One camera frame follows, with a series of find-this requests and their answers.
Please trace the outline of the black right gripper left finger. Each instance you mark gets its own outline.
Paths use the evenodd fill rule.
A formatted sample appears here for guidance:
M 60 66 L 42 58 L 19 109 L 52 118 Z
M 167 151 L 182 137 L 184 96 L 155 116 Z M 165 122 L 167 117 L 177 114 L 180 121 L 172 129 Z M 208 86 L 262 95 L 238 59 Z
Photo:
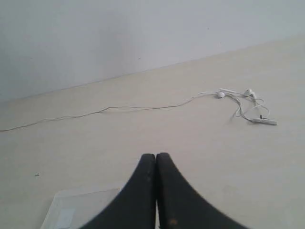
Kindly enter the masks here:
M 143 154 L 119 194 L 83 229 L 155 228 L 155 155 Z

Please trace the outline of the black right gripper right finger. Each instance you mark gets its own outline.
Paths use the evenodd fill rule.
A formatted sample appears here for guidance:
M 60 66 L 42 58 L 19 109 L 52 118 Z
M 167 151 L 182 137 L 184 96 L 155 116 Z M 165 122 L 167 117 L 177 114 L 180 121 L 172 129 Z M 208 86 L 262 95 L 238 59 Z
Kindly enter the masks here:
M 168 153 L 156 157 L 156 192 L 162 229 L 244 229 L 188 183 Z

